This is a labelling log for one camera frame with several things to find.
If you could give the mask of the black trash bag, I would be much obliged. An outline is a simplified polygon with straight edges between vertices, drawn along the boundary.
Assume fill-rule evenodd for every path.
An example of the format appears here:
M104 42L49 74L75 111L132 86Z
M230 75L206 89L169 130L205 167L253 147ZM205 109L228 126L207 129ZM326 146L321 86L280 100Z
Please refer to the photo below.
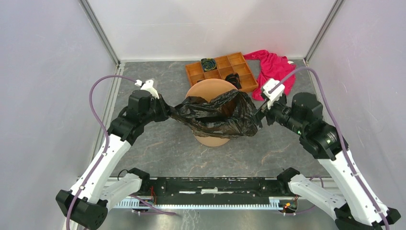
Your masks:
M171 107L171 118L189 127L198 137L234 139L258 132L254 103L239 90L227 91L211 101L188 96Z

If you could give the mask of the orange plastic trash bin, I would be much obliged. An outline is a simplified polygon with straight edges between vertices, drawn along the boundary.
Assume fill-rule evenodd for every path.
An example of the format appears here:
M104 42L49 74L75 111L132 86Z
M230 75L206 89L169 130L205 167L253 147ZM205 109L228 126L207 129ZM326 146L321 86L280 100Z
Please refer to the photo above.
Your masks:
M206 101L209 102L225 92L236 89L237 88L233 84L225 80L207 79L193 85L186 93L186 97L198 96L204 98ZM198 142L208 147L219 147L226 144L229 141L229 139L226 138L199 137L199 136L194 137Z

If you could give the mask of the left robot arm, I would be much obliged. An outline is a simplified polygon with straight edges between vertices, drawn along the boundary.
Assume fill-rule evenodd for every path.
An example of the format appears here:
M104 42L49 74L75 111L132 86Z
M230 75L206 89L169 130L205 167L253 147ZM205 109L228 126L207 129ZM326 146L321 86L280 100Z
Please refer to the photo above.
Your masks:
M126 175L104 189L113 169L151 122L168 120L170 106L162 95L135 90L128 105L111 122L107 138L84 174L69 190L60 190L56 202L67 221L74 221L88 230L97 230L108 212L131 193L145 195L150 181L134 173Z

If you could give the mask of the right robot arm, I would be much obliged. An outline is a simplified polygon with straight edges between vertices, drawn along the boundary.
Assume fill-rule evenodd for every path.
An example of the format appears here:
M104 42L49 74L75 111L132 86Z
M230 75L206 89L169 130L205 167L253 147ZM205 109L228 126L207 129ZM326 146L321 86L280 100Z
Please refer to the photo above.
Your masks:
M329 173L341 196L313 184L296 169L278 175L277 191L299 195L327 213L340 230L380 230L393 225L401 214L383 204L361 175L345 139L336 128L323 120L323 105L314 94L300 92L287 106L284 94L277 98L261 95L264 104L256 118L268 125L278 123L299 136L302 147Z

